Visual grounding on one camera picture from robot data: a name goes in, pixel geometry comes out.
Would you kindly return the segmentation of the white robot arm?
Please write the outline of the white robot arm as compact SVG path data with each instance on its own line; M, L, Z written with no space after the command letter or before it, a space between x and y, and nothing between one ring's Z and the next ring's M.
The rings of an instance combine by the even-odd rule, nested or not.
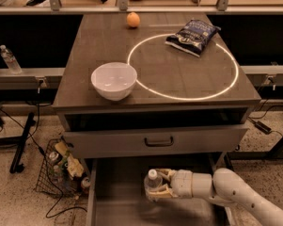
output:
M213 175L179 169L150 169L144 178L147 198L198 198L219 206L242 206L262 226L283 226L283 210L263 198L237 173L217 169Z

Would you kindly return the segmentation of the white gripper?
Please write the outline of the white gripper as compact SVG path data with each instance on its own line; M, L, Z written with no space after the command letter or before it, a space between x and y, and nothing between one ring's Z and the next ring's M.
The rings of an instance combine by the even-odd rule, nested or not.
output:
M194 173L190 170L156 169L164 180L170 183L173 192L179 197L209 199L213 193L212 176L207 173ZM170 199L173 192L167 184L146 190L151 202Z

